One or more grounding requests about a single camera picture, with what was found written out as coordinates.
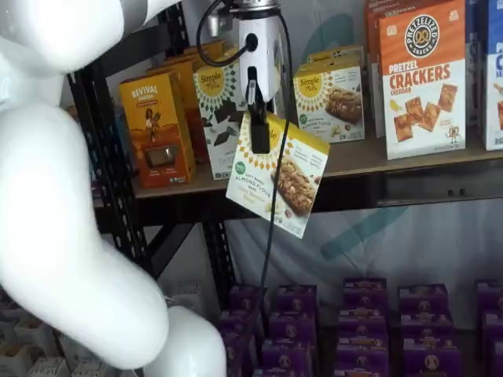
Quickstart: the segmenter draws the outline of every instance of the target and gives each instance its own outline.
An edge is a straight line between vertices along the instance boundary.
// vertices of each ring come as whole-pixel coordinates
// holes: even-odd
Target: pretzel crackers box
[[[488,0],[484,6],[483,138],[487,150],[496,150],[503,149],[503,2]]]
[[[388,159],[465,146],[464,0],[380,20]]]

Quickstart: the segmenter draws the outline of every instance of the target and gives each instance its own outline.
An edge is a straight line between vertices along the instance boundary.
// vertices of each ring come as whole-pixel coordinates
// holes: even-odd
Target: product image of bar
[[[497,113],[500,119],[500,130],[503,130],[503,101],[497,103]]]
[[[336,118],[355,124],[362,118],[362,97],[350,90],[334,88],[328,95],[325,110]]]
[[[270,174],[273,181],[275,174],[275,170]],[[281,163],[277,190],[298,216],[305,216],[310,213],[316,190],[309,182],[309,178],[287,156],[283,158]]]

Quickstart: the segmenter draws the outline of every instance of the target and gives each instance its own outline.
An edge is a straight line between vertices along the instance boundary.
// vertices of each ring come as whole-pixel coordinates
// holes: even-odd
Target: teal logo
[[[244,167],[244,164],[240,161],[239,163],[236,164],[236,173],[239,175],[244,174],[246,171],[246,168]]]

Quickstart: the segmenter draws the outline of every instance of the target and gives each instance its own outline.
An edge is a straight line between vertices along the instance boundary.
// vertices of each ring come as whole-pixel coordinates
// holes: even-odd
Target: black cable
[[[234,61],[239,59],[241,55],[246,53],[248,51],[248,47],[244,45],[237,53],[232,55],[230,58],[221,60],[221,61],[214,61],[210,59],[209,57],[206,56],[206,54],[203,51],[203,47],[201,46],[201,33],[203,31],[203,26],[206,23],[208,17],[217,9],[217,7],[223,3],[224,0],[215,0],[213,3],[211,3],[210,7],[206,9],[206,12],[204,12],[204,15],[201,17],[201,21],[199,21],[199,25],[197,25],[197,31],[196,31],[196,48],[197,52],[201,56],[201,59],[203,59],[204,63],[211,65],[212,67],[225,67],[226,65],[232,64]]]
[[[293,69],[292,69],[292,47],[290,45],[290,34],[288,33],[288,27],[283,15],[280,13],[278,15],[280,18],[283,29],[285,30],[286,39],[286,50],[288,55],[288,86],[287,86],[287,100],[285,105],[285,131],[283,133],[283,139],[281,139],[280,155],[277,158],[277,168],[276,174],[274,175],[274,186],[273,186],[273,202],[271,204],[270,211],[270,223],[269,223],[269,235],[267,236],[267,246],[266,246],[266,257],[264,259],[264,265],[262,268],[262,276],[260,277],[259,292],[263,295],[263,291],[266,284],[267,269],[269,267],[270,251],[273,244],[274,235],[274,215],[276,214],[276,196],[277,196],[277,183],[279,182],[281,161],[283,160],[283,151],[285,150],[286,139],[288,136],[288,128],[290,126],[290,111],[293,100]]]

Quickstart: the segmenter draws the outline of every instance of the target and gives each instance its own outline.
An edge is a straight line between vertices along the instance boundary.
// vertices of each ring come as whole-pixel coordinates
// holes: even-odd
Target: shelf board
[[[466,149],[434,155],[388,161],[383,138],[332,145],[324,178],[342,178],[372,173],[403,171],[424,167],[440,167],[455,163],[503,159],[503,151],[487,152],[476,135],[469,135]],[[209,165],[198,167],[194,182],[162,188],[142,188],[134,180],[138,199],[225,190],[227,180],[214,181]]]

